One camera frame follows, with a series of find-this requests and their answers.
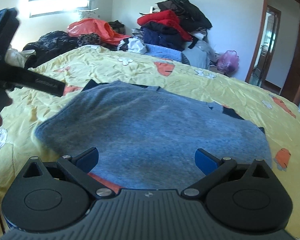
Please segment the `grey and navy child sweater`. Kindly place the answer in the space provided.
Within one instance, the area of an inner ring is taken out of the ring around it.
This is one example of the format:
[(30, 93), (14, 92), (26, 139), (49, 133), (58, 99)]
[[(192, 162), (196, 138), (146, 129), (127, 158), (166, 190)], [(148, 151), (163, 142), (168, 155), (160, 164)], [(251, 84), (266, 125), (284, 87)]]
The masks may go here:
[(93, 172), (130, 189), (183, 190), (203, 177), (195, 152), (271, 163), (264, 129), (233, 109), (121, 81), (89, 81), (36, 137), (60, 155), (96, 148)]

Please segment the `black patterned clothes heap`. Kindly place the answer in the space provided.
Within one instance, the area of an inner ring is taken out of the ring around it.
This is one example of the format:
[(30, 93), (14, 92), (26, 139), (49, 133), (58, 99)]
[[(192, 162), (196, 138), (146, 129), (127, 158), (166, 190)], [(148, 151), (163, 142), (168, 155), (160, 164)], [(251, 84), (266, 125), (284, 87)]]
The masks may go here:
[(35, 55), (30, 56), (25, 62), (25, 69), (38, 66), (78, 47), (78, 38), (69, 36), (64, 31), (52, 31), (35, 42), (28, 43), (23, 51), (34, 50)]

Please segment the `orange plastic bag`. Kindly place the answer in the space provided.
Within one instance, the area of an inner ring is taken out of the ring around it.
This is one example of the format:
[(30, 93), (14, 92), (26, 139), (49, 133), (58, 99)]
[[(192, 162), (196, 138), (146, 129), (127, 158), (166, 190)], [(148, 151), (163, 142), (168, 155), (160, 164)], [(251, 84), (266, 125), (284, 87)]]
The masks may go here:
[(72, 37), (79, 37), (86, 34), (97, 34), (103, 43), (118, 45), (121, 40), (130, 38), (129, 35), (123, 35), (115, 32), (110, 24), (103, 20), (95, 18), (85, 18), (70, 24), (67, 33)]

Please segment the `light blue knit garment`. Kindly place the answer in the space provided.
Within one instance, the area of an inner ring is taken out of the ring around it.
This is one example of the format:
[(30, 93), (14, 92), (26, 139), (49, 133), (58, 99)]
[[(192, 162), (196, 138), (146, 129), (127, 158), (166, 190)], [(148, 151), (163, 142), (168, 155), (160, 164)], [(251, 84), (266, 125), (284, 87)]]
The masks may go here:
[(169, 59), (177, 62), (182, 62), (181, 51), (162, 47), (162, 46), (152, 45), (152, 44), (145, 44), (145, 45), (147, 49), (145, 55), (149, 55), (161, 59)]

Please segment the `red jacket on pile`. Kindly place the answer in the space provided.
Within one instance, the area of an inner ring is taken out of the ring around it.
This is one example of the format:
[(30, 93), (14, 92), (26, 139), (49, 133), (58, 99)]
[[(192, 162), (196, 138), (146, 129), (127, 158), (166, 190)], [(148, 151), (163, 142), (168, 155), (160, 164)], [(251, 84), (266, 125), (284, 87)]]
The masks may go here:
[(156, 22), (163, 24), (167, 27), (174, 28), (178, 31), (178, 33), (185, 41), (192, 40), (192, 36), (181, 27), (178, 16), (171, 10), (165, 10), (152, 14), (145, 14), (137, 20), (137, 24), (140, 26), (144, 26), (148, 22)]

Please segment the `leopard print garment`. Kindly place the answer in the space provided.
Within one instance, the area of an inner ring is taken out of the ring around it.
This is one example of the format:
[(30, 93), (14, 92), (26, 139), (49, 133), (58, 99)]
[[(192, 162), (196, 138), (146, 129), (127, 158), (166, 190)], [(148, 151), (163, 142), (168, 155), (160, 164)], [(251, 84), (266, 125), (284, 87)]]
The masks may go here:
[(77, 45), (79, 47), (86, 45), (100, 45), (101, 38), (96, 33), (80, 35), (77, 39)]

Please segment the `navy garment in pile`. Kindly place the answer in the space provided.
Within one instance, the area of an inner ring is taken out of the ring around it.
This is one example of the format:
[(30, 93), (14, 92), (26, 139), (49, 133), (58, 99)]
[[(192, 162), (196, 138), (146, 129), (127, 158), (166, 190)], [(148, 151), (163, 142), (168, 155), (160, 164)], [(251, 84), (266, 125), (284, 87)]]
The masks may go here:
[(150, 21), (141, 27), (146, 44), (183, 51), (185, 40), (176, 29)]

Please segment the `black garment on pile top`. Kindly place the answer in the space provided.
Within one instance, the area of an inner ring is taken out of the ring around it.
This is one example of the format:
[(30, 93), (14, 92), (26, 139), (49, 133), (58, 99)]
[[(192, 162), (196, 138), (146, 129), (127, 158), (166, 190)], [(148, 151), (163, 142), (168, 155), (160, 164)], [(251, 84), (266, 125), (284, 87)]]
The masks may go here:
[(180, 26), (189, 33), (212, 28), (210, 20), (189, 0), (165, 0), (158, 2), (157, 6), (160, 11), (173, 11), (180, 20)]

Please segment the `purple plastic bag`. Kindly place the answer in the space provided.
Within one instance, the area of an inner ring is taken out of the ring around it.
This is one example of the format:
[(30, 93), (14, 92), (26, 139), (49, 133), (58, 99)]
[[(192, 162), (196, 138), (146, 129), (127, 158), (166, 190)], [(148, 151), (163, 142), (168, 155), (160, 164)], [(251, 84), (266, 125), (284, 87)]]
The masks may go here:
[(217, 60), (217, 69), (226, 74), (232, 74), (239, 68), (239, 56), (235, 50), (227, 50)]

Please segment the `yellow carrot print quilt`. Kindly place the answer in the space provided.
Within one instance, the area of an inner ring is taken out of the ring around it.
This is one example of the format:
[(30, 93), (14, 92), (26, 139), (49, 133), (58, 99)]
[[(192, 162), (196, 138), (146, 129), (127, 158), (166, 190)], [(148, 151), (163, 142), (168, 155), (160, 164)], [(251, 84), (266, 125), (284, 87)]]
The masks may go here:
[[(216, 102), (263, 127), (273, 171), (293, 202), (287, 230), (300, 239), (300, 109), (294, 103), (209, 70), (137, 53), (110, 51), (101, 46), (74, 49), (42, 64), (35, 72), (66, 83), (66, 94), (59, 98), (28, 88), (10, 94), (13, 104), (2, 111), (2, 135), (6, 141), (0, 148), (0, 203), (29, 157), (36, 155), (46, 161), (57, 158), (34, 136), (37, 125), (57, 113), (88, 81), (120, 80), (159, 86), (174, 94)], [(0, 217), (0, 236), (6, 228), (4, 218)]]

